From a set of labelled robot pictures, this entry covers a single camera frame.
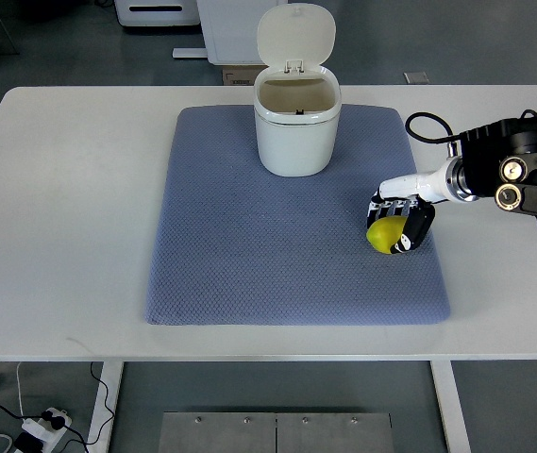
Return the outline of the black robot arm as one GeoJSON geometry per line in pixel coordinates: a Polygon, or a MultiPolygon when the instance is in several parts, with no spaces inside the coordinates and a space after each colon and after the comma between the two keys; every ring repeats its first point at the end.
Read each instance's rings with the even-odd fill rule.
{"type": "Polygon", "coordinates": [[[405,129],[419,142],[447,145],[445,193],[454,200],[492,198],[501,210],[532,216],[537,223],[535,110],[458,134],[438,115],[415,112],[405,129]]]}

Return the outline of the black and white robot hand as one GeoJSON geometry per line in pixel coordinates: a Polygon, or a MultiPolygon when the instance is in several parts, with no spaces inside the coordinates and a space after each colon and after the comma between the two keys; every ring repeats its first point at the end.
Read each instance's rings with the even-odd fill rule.
{"type": "Polygon", "coordinates": [[[400,215],[407,218],[396,254],[418,248],[427,237],[435,219],[435,205],[445,201],[461,202],[466,196],[462,184],[462,160],[449,158],[432,173],[398,176],[380,183],[371,197],[367,230],[377,219],[400,215]]]}

